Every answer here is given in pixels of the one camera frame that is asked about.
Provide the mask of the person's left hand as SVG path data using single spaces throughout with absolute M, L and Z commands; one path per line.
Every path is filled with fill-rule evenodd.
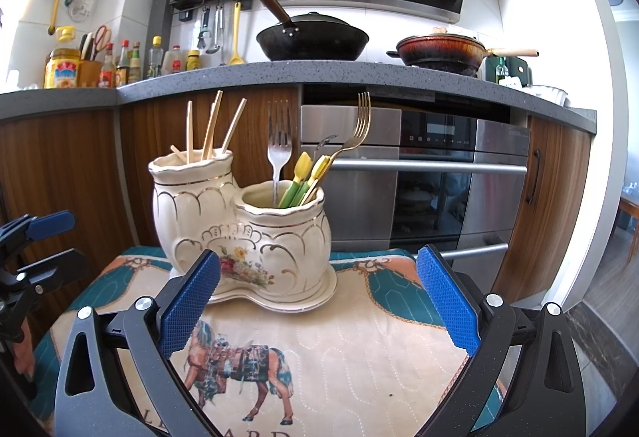
M 34 348 L 32 347 L 32 334 L 30 333 L 27 320 L 22 324 L 22 331 L 24 333 L 23 341 L 13 345 L 14 367 L 18 373 L 33 377 L 36 361 Z

